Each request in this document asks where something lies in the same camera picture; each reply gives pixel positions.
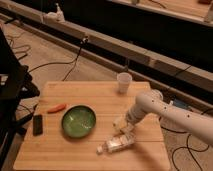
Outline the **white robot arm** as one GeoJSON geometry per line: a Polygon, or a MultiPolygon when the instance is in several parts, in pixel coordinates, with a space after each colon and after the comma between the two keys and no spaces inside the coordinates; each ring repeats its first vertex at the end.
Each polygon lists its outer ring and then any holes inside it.
{"type": "Polygon", "coordinates": [[[168,104],[163,101],[160,91],[150,90],[140,92],[136,96],[134,105],[126,113],[125,120],[134,126],[149,113],[157,114],[176,123],[213,147],[213,118],[168,104]]]}

